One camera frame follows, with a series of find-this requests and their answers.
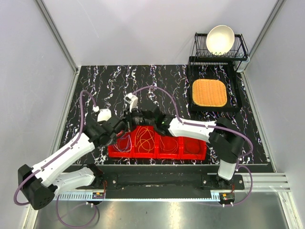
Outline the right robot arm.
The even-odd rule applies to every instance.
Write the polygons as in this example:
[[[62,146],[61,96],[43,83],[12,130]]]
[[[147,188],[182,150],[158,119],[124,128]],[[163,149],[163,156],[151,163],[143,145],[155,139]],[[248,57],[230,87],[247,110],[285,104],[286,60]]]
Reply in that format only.
[[[229,129],[225,118],[214,122],[186,120],[162,113],[158,107],[152,110],[127,109],[123,118],[130,131],[138,126],[152,126],[161,136],[187,137],[210,144],[218,154],[219,168],[216,183],[222,189],[229,188],[237,167],[238,157],[244,146],[241,133]]]

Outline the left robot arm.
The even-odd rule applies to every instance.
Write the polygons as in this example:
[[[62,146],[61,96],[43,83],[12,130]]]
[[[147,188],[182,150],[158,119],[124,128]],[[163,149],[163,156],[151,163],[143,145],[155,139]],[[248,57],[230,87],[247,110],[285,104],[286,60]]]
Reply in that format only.
[[[65,170],[94,149],[116,143],[119,133],[126,132],[128,127],[126,120],[116,116],[106,121],[92,121],[82,133],[50,157],[32,167],[22,165],[18,169],[18,189],[14,194],[14,203],[21,205],[17,200],[18,192],[21,191],[27,204],[39,210],[62,192],[79,187],[101,187],[103,173],[93,164],[74,172],[66,173]]]

